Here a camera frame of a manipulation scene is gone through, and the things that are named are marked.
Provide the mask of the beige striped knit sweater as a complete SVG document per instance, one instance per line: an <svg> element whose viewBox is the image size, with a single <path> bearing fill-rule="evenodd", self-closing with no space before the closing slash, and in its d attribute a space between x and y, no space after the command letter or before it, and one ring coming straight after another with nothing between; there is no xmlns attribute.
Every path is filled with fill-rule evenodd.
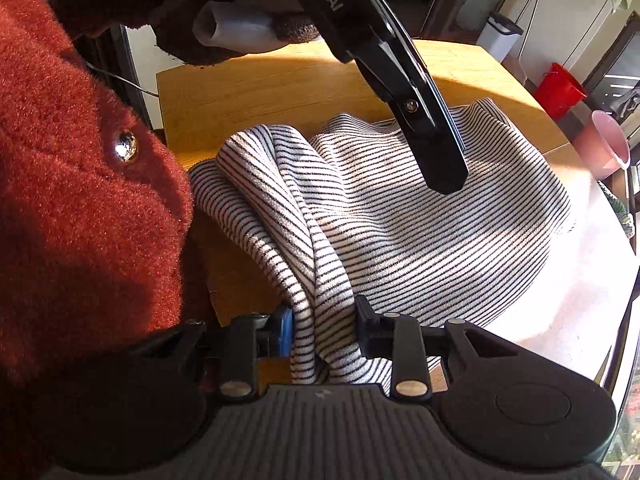
<svg viewBox="0 0 640 480"><path fill-rule="evenodd" d="M398 125L349 114L309 139L247 128L190 169L196 206L292 307L294 382L388 386L390 362L359 349L357 296L426 326L486 326L570 229L565 186L494 102L451 115L469 175L450 195L426 185Z"/></svg>

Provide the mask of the white trash bin black lid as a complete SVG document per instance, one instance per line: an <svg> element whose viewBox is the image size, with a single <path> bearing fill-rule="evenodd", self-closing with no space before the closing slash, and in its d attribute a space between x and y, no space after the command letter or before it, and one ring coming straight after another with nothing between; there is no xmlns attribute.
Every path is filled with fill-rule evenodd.
<svg viewBox="0 0 640 480"><path fill-rule="evenodd" d="M501 63L523 32L510 18L490 11L476 44Z"/></svg>

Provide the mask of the red plastic bucket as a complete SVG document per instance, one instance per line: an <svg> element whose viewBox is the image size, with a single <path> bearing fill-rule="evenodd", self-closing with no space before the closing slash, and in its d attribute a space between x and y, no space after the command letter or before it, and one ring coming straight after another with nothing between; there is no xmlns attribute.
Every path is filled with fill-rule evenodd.
<svg viewBox="0 0 640 480"><path fill-rule="evenodd" d="M582 84L561 64L555 62L534 92L534 99L553 120L561 119L586 96L587 92Z"/></svg>

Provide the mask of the broom with dustpan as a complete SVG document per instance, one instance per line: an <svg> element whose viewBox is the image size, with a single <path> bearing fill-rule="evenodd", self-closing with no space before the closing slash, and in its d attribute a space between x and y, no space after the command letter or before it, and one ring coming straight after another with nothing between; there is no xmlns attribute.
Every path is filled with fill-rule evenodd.
<svg viewBox="0 0 640 480"><path fill-rule="evenodd" d="M523 86L526 86L526 82L528 81L526 69L523 65L523 54L525 52L525 48L527 46L527 41L530 36L530 33L533 29L533 24L536 18L537 9L539 6L540 0L526 0L526 3L522 7L520 14L518 14L518 21L522 18L527 11L529 11L528 22L524 28L524 32L522 38L520 40L520 46L518 47L518 53L516 55L508 54L502 65L504 68Z"/></svg>

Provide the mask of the red fuzzy jacket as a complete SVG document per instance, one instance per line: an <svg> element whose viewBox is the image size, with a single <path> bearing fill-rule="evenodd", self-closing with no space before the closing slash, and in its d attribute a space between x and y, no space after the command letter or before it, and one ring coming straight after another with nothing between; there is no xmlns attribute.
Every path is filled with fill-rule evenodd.
<svg viewBox="0 0 640 480"><path fill-rule="evenodd" d="M74 48L164 0L1 0L1 473L37 468L12 410L49 368L176 325L188 179Z"/></svg>

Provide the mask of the pink plastic basin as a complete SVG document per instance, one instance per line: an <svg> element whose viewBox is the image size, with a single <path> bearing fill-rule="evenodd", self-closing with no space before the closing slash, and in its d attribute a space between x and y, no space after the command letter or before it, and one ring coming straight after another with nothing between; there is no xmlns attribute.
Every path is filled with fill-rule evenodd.
<svg viewBox="0 0 640 480"><path fill-rule="evenodd" d="M620 125L603 110L594 110L573 146L592 176L599 181L630 165L629 145Z"/></svg>

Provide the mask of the green plush toy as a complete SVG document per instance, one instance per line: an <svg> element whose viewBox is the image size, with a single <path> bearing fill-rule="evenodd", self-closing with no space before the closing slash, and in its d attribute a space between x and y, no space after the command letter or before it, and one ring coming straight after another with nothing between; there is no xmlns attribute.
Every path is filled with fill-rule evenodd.
<svg viewBox="0 0 640 480"><path fill-rule="evenodd" d="M632 218L632 214L629 212L628 208L623 204L623 202L619 198L617 198L602 181L599 181L598 185L603 192L606 200L613 209L614 214L616 215L618 222L620 222L620 226L622 227L626 237L628 238L628 240L631 240L634 237L634 218Z"/></svg>

